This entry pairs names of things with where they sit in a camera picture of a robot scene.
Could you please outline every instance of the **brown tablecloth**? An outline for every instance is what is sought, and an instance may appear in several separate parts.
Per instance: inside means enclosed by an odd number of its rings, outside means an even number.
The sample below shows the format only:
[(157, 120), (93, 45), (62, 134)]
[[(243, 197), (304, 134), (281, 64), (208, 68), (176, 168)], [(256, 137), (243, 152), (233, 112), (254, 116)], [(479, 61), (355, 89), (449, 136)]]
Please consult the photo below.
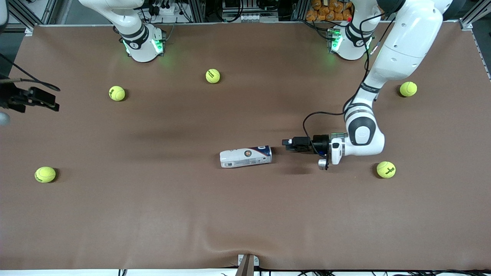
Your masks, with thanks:
[[(398, 95), (403, 81), (382, 89), (384, 152), (327, 172), (281, 140), (303, 136), (310, 112), (341, 111), (364, 59), (328, 55), (303, 24), (177, 26), (144, 64), (117, 39), (111, 28), (24, 39), (17, 63), (60, 86), (61, 108), (7, 110), (0, 127), (0, 269), (227, 267), (240, 253), (266, 269), (491, 268), (491, 83), (457, 23), (407, 79), (415, 96)], [(126, 101), (108, 97), (113, 85)], [(307, 128), (345, 131), (340, 116)], [(220, 151), (265, 144), (273, 164), (219, 167)], [(384, 160), (392, 179), (374, 175)], [(55, 183), (36, 182), (41, 166), (59, 170)]]

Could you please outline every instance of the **gray floor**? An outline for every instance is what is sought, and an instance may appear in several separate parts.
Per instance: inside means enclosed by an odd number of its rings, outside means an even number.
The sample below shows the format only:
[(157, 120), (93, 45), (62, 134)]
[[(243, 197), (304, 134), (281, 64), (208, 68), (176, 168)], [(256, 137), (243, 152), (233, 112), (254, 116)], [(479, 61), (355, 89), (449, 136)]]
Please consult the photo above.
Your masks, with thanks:
[[(467, 0), (462, 10), (456, 15), (456, 18), (462, 17), (473, 5), (475, 0)], [(99, 13), (86, 8), (78, 0), (65, 0), (64, 13), (60, 13), (57, 22), (60, 24), (76, 25), (94, 25), (110, 24), (109, 20)], [(491, 14), (480, 19), (473, 24), (474, 35), (481, 49), (486, 64), (491, 65)], [(10, 59), (14, 59), (23, 38), (23, 33), (4, 33), (0, 36), (0, 53)], [(0, 60), (0, 73), (8, 75), (11, 66)]]

